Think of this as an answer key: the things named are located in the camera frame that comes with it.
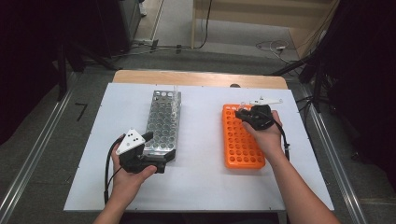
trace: gray floor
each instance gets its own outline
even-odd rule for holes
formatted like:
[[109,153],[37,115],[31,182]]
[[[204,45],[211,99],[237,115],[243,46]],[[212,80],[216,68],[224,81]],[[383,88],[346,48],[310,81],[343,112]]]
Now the gray floor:
[[[145,6],[152,11],[155,6],[147,0]],[[156,15],[148,14],[142,22],[153,21]],[[138,31],[139,40],[159,40],[160,46],[190,46],[192,27],[192,1],[166,0],[163,1],[158,26],[155,28],[155,36],[151,32]],[[205,20],[196,20],[195,42],[196,48],[205,40]],[[274,52],[286,61],[298,60],[294,44],[290,38],[287,27],[276,27],[259,24],[245,24],[239,22],[210,21],[207,27],[207,40],[205,45],[199,49],[203,52],[226,53],[241,56],[256,56],[264,60],[277,59],[270,50],[270,44]],[[282,51],[275,48],[286,46]]]
[[[160,40],[165,42],[166,34],[167,32],[162,30],[160,23],[157,36],[162,36]],[[215,46],[215,41],[212,42],[212,38],[208,41],[209,47]],[[248,75],[270,74],[285,65],[271,52],[266,52],[266,55],[255,55],[253,51],[256,49],[253,48],[246,48],[242,51],[227,51],[228,48],[223,47],[213,51],[210,49],[212,47],[201,51],[183,50],[181,54],[176,54],[173,50],[162,50],[151,54],[129,55],[121,57],[115,64],[124,69],[205,71]],[[241,57],[241,52],[251,53]],[[290,60],[295,58],[292,54],[288,57]],[[77,74],[77,77],[78,81],[72,89],[70,100],[8,223],[89,223],[97,216],[97,213],[66,213],[63,208],[106,84],[111,82],[114,72],[106,70],[101,65],[93,64],[88,66],[83,74]],[[303,98],[303,88],[297,81],[296,73],[291,72],[283,77],[288,81],[288,86],[293,91],[295,99]],[[58,88],[55,87],[25,119],[14,135],[0,146],[0,194],[2,196],[7,192],[8,186],[21,169],[31,148],[34,147],[35,140],[56,106],[57,94]],[[79,121],[78,117],[82,108],[76,103],[88,105]],[[326,105],[321,105],[321,107],[322,117],[334,142],[334,147],[346,168],[346,173],[361,202],[368,223],[395,223],[396,195],[385,174],[372,164],[350,159],[354,149],[348,141],[343,122],[330,114]],[[335,207],[334,213],[342,223],[353,223],[324,146],[310,116],[307,119],[307,127],[318,156],[319,167],[323,177],[329,183],[327,187]]]

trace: human hand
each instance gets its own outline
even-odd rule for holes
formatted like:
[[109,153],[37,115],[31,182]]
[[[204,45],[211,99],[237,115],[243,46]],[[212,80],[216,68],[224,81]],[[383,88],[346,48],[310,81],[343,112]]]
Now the human hand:
[[[277,111],[273,110],[271,112],[274,120],[282,126],[282,122],[280,121]],[[271,162],[271,159],[274,156],[279,154],[283,155],[282,147],[280,145],[281,134],[275,124],[270,128],[261,131],[254,130],[247,122],[242,122],[242,125],[246,131],[254,137],[269,162]]]
[[[114,172],[120,169],[120,158],[116,154],[116,150],[119,146],[120,144],[116,144],[111,152]],[[121,168],[113,177],[113,190],[111,191],[109,201],[115,201],[119,206],[125,209],[132,202],[143,182],[156,171],[157,167],[153,165],[146,167],[146,169],[139,174],[127,173]]]

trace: cable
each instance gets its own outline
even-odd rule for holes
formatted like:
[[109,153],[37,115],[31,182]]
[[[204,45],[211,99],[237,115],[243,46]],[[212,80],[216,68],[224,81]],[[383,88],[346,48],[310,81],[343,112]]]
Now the cable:
[[303,99],[296,100],[296,104],[300,103],[301,101],[305,101],[305,100],[307,100],[307,101],[312,100],[312,96],[307,96],[307,97],[304,97]]
[[[297,68],[300,68],[300,69],[301,69],[300,73],[296,71]],[[297,67],[297,68],[294,68],[293,71],[296,73],[296,75],[297,75],[297,77],[298,77],[298,76],[304,71],[304,69],[303,69],[302,67]]]
[[116,172],[114,172],[114,174],[110,177],[110,179],[107,182],[107,188],[110,187],[110,183],[111,180],[114,178],[114,176],[122,169],[122,167],[120,167]]
[[[149,50],[149,51],[142,51],[142,52],[137,52],[137,53],[126,53],[126,54],[121,54],[121,55],[118,55],[117,57],[123,57],[123,56],[128,56],[128,55],[140,55],[140,54],[152,53],[152,52],[156,52],[156,51],[160,51],[160,50],[166,50],[166,49],[181,49],[181,48],[172,47],[172,48],[151,49],[151,50]],[[186,48],[186,49],[183,49],[183,50],[195,50],[195,49]]]
[[[275,50],[274,50],[274,48],[273,48],[273,44],[274,44],[274,43],[278,43],[278,42],[283,42],[284,44],[283,44],[283,45],[280,45],[279,47],[276,47],[276,49],[279,50],[279,53],[276,53]],[[269,44],[269,50],[262,49],[261,44],[263,44],[263,43],[270,43],[270,44]],[[287,61],[287,60],[283,59],[282,57],[280,57],[280,54],[281,54],[281,53],[283,52],[283,50],[284,50],[285,48],[287,48],[288,46],[289,46],[289,42],[288,42],[288,41],[286,41],[286,40],[280,40],[280,39],[279,39],[279,40],[272,40],[272,41],[262,41],[262,42],[256,44],[256,48],[257,48],[257,49],[263,50],[263,51],[271,51],[278,59],[280,59],[281,61],[283,61],[284,63],[286,63],[286,65],[288,65],[288,64],[290,64],[290,63],[293,63],[293,62],[298,62],[298,61]],[[300,75],[297,71],[295,71],[295,69],[293,69],[293,70],[294,70],[294,72],[297,74],[297,76]]]
[[305,106],[303,106],[301,109],[299,109],[298,112],[301,112],[302,110],[306,109],[311,104],[312,104],[312,100],[308,100],[308,102],[306,102]]
[[209,16],[210,16],[210,10],[212,8],[212,2],[213,2],[213,0],[210,0],[209,9],[207,10],[207,15],[206,15],[206,28],[205,28],[205,40],[204,40],[204,43],[202,43],[202,45],[200,47],[194,48],[194,49],[201,49],[204,46],[204,44],[206,43],[206,40],[207,40],[207,27],[208,27],[208,24],[209,24]]
[[[204,17],[204,1],[201,1],[201,18]],[[204,42],[204,20],[201,19],[201,42]]]
[[110,181],[107,181],[107,180],[108,180],[108,166],[109,166],[109,164],[110,164],[111,152],[113,151],[113,148],[116,146],[116,144],[122,142],[122,140],[123,140],[124,137],[125,137],[125,134],[123,134],[121,137],[119,137],[119,138],[113,143],[113,145],[111,145],[110,150],[109,150],[108,153],[107,153],[107,158],[106,158],[106,169],[105,169],[105,192],[104,192],[105,204],[106,204],[107,201],[108,201],[108,185],[109,185],[109,182],[110,182]]
[[280,131],[280,133],[282,134],[282,137],[283,137],[283,147],[285,148],[285,156],[288,159],[288,161],[290,161],[290,154],[289,154],[289,146],[290,146],[290,144],[288,144],[288,142],[286,141],[286,134],[285,134],[285,131],[282,128],[282,125],[280,125],[274,118],[266,115],[265,113],[262,113],[261,111],[254,111],[254,113],[258,113],[259,115],[270,119],[276,125],[276,127],[279,129],[279,131]]
[[300,46],[297,47],[296,49],[299,49],[300,47],[306,45],[311,39],[313,39],[313,38],[315,37],[315,35],[324,27],[324,25],[326,25],[327,22],[329,22],[328,19],[329,19],[330,15],[332,14],[332,11],[335,9],[335,5],[336,5],[336,4],[334,4],[334,5],[332,6],[332,9],[330,9],[329,13],[328,13],[327,16],[326,16],[326,19],[325,19],[324,22],[319,26],[319,28],[311,35],[311,37],[309,37],[302,45],[300,45]]
[[[145,44],[145,43],[139,43],[138,44],[138,48],[140,48],[141,46],[145,46],[145,47],[153,47],[152,45],[148,45],[148,44]],[[183,46],[183,45],[180,45],[179,47],[176,45],[176,46],[164,46],[164,45],[157,45],[157,46],[154,46],[155,48],[163,48],[163,49],[191,49],[191,47],[190,46]]]

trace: white board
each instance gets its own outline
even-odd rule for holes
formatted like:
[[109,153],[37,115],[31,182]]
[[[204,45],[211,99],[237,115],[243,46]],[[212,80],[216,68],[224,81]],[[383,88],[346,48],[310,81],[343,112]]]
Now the white board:
[[[108,84],[65,211],[104,208],[105,163],[111,144],[130,128],[144,133],[153,91],[173,89],[167,85]],[[308,186],[333,210],[291,91],[196,86],[178,86],[178,90],[182,106],[177,158],[166,165],[165,174],[156,174],[143,184],[127,210],[285,210],[268,162],[260,170],[230,170],[224,165],[222,106],[247,103],[260,96],[282,99],[282,104],[271,108],[278,111],[283,123],[291,148],[290,161]]]

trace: metal rail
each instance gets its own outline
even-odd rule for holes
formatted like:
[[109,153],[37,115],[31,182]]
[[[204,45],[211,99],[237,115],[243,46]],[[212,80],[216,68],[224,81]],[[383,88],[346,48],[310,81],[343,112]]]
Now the metal rail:
[[78,82],[79,76],[76,73],[72,73],[69,78],[69,90],[65,94],[62,101],[58,102],[53,108],[49,119],[47,120],[43,130],[35,141],[34,146],[32,147],[28,157],[26,158],[23,166],[18,172],[17,176],[8,187],[6,192],[6,196],[1,203],[0,206],[0,224],[8,223],[9,218],[14,211],[15,206],[18,203],[18,200],[23,194],[24,189],[26,188],[30,177],[37,166],[41,155],[43,154],[48,141],[58,124],[59,119],[64,112],[64,109],[67,106],[67,103],[70,99],[70,96],[75,88],[75,84]]
[[[305,96],[311,95],[310,90],[306,87],[303,87],[303,92]],[[330,135],[326,129],[326,125],[323,122],[321,114],[318,114],[315,108],[312,106],[310,107],[310,113],[334,172],[335,179],[337,180],[338,186],[341,190],[341,193],[343,194],[346,207],[349,210],[349,214],[353,220],[353,223],[368,223],[361,209],[359,199],[355,194],[355,190],[353,189],[349,178],[347,177],[344,165],[339,159],[337,151],[334,148],[334,144],[332,143],[332,139],[330,138]]]

